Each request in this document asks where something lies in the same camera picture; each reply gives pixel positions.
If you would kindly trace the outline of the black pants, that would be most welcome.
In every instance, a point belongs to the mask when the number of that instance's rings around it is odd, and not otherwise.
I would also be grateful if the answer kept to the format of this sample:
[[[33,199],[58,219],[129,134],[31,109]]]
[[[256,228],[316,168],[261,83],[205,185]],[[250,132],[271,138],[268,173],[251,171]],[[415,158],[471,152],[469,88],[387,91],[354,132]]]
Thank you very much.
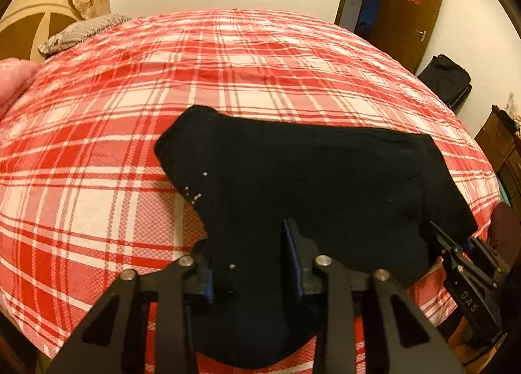
[[[266,122],[193,106],[155,156],[207,232],[210,310],[192,321],[195,348],[259,369],[312,339],[319,313],[293,297],[285,221],[320,253],[404,286],[436,261],[433,226],[464,242],[478,225],[428,135]]]

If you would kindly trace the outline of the brown wooden dresser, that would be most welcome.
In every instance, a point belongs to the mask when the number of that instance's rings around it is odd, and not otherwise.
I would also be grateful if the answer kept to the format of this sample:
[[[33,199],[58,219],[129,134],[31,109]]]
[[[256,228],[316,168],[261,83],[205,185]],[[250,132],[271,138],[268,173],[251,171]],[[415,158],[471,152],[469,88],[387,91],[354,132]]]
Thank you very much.
[[[511,207],[520,216],[520,137],[512,118],[498,106],[475,137],[495,171]]]

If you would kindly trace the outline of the red white plaid bedsheet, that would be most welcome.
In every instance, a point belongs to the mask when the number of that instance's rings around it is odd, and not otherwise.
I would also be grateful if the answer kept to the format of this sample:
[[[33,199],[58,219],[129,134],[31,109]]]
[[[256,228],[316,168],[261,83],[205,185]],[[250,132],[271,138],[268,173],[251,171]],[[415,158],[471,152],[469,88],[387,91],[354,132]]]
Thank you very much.
[[[186,108],[430,135],[485,236],[500,191],[464,124],[345,29],[280,10],[130,20],[43,62],[1,121],[1,303],[54,356],[125,268],[163,268],[203,236],[155,140]]]

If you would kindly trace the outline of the black bag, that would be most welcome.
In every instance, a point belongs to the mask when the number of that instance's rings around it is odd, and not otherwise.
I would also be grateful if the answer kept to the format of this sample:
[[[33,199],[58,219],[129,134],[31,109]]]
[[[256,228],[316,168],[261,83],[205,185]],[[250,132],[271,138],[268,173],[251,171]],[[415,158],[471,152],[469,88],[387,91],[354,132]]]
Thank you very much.
[[[458,111],[472,90],[469,73],[446,55],[434,56],[418,79],[453,112]]]

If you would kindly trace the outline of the pink folded quilt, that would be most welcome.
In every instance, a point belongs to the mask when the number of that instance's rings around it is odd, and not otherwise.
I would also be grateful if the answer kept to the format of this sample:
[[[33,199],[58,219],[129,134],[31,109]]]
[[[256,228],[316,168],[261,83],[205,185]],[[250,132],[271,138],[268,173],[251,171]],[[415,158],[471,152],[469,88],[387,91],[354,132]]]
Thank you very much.
[[[16,100],[33,82],[39,64],[18,58],[0,63],[0,117],[3,118]]]

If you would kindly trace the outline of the brown wooden door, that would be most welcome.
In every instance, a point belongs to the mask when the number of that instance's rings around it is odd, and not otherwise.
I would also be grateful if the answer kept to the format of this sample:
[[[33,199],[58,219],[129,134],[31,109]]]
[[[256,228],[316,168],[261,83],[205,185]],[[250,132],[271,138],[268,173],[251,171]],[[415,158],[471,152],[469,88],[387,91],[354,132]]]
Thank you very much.
[[[427,49],[442,0],[381,0],[369,42],[414,73]]]

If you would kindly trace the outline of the grey striped pillow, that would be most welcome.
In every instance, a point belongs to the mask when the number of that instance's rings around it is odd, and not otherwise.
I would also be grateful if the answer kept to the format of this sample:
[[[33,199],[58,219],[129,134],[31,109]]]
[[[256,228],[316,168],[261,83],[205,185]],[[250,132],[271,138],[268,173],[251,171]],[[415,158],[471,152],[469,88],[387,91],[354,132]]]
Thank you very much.
[[[55,55],[129,20],[131,18],[126,15],[109,13],[93,19],[77,21],[49,37],[45,43],[38,45],[37,49],[41,55]]]

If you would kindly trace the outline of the cream round headboard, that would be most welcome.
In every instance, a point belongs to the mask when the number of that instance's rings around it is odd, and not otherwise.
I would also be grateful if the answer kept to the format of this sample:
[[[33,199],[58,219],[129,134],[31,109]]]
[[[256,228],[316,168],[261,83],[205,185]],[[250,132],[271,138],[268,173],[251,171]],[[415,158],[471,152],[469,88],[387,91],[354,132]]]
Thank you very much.
[[[1,19],[1,59],[40,63],[38,46],[79,20],[70,0],[12,0]]]

